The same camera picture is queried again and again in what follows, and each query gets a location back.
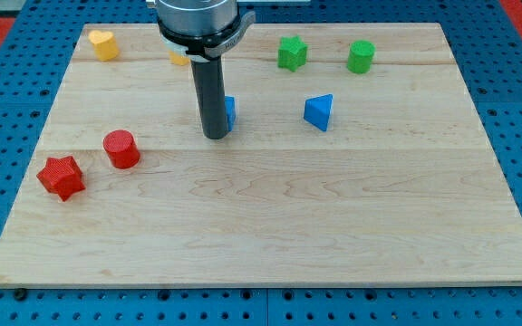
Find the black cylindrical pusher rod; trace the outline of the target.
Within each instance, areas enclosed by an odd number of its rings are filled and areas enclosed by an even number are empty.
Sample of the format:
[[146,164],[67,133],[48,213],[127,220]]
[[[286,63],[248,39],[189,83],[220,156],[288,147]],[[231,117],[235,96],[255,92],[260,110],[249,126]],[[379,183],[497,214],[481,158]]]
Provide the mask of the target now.
[[208,139],[223,139],[228,122],[222,61],[192,62],[191,69],[203,134]]

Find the yellow block behind arm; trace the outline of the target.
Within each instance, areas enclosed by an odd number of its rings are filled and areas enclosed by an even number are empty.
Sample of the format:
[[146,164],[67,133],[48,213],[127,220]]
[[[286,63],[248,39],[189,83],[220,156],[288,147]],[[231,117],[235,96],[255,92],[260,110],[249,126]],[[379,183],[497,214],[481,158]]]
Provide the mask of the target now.
[[178,66],[185,66],[190,63],[190,59],[187,56],[169,51],[169,61],[171,64]]

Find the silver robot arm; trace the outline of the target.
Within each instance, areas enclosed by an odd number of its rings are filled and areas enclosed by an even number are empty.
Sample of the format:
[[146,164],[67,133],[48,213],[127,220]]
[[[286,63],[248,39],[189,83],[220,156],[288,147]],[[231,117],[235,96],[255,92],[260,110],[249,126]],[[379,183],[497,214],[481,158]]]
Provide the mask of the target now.
[[222,55],[243,39],[256,13],[239,12],[236,0],[147,0],[170,50],[189,58],[203,134],[229,133]]

